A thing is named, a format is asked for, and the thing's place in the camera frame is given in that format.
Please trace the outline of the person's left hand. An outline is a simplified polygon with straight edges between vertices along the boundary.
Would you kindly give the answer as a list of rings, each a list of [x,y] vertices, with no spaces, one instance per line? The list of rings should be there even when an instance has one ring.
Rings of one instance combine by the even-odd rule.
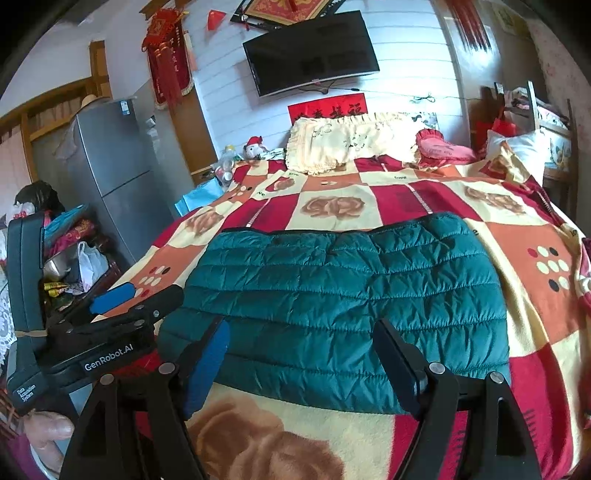
[[[64,454],[57,441],[71,438],[74,425],[69,418],[55,412],[32,411],[24,417],[24,432],[43,465],[59,474]]]

